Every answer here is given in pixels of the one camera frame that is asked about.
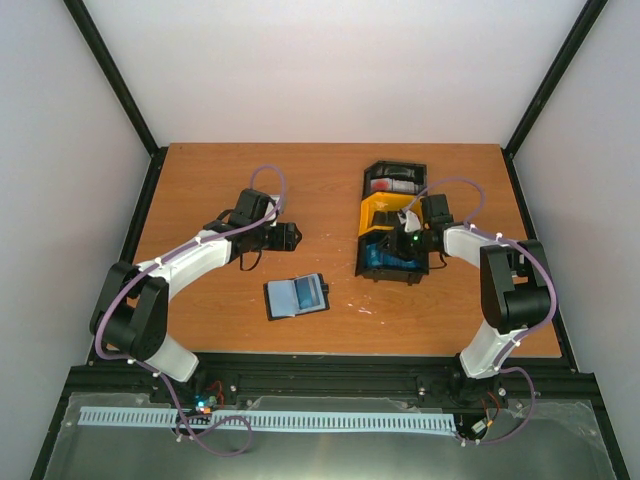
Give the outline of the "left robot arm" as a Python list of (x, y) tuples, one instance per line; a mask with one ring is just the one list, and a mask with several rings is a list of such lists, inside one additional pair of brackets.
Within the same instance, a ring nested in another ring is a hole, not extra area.
[(280, 195), (246, 188), (234, 208), (185, 243), (148, 261), (112, 265), (90, 321), (98, 356), (143, 363), (173, 379), (172, 388), (184, 401), (201, 400), (208, 378), (197, 370), (196, 354), (168, 333), (169, 303), (249, 252), (295, 250), (302, 235), (295, 223), (278, 221), (283, 204)]

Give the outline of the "black leather card holder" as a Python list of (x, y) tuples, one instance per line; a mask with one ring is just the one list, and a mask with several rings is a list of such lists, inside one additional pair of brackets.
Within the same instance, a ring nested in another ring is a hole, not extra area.
[(320, 273), (263, 285), (266, 316), (269, 321), (295, 318), (330, 309), (329, 285)]

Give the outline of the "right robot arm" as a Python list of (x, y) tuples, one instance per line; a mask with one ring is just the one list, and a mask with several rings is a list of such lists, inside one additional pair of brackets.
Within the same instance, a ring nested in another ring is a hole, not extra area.
[(421, 203), (421, 215), (408, 207), (373, 215), (375, 226), (391, 228), (380, 249), (403, 261), (438, 253), (479, 269), (483, 321), (459, 362), (470, 379), (493, 377), (525, 337), (556, 314), (558, 299), (544, 248), (535, 240), (517, 242), (469, 221), (455, 222), (444, 195)]

